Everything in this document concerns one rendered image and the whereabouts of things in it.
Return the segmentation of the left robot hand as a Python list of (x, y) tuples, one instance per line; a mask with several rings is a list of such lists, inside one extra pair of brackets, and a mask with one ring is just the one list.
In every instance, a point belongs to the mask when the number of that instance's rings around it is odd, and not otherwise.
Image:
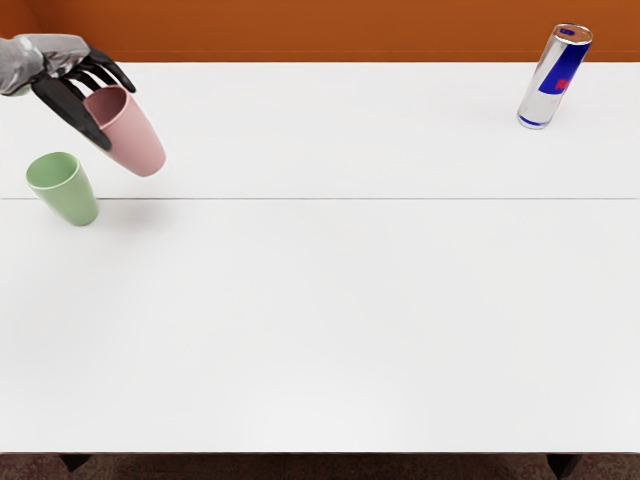
[(121, 86), (136, 88), (106, 53), (71, 34), (20, 34), (0, 38), (0, 95), (33, 92), (62, 120), (104, 151), (111, 140), (83, 104), (78, 81), (93, 91)]

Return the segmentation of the pink cup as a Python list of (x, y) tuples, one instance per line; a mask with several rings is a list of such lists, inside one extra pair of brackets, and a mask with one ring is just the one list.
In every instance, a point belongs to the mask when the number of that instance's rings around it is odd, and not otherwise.
[(83, 104), (111, 141), (106, 154), (116, 163), (140, 177), (151, 176), (164, 166), (164, 148), (128, 90), (106, 86), (91, 93)]

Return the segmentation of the green cup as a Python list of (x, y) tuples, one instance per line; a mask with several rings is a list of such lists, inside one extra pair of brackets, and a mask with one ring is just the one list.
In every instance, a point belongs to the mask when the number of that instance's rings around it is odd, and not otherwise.
[(80, 163), (66, 152), (48, 153), (26, 170), (29, 188), (60, 218), (74, 226), (91, 224), (99, 206), (92, 185)]

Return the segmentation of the silver and blue can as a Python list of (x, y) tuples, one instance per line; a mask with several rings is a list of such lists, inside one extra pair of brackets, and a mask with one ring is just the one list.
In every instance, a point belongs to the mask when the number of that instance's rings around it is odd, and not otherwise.
[(592, 41), (592, 32), (583, 25), (553, 28), (517, 110), (521, 125), (543, 129), (551, 122)]

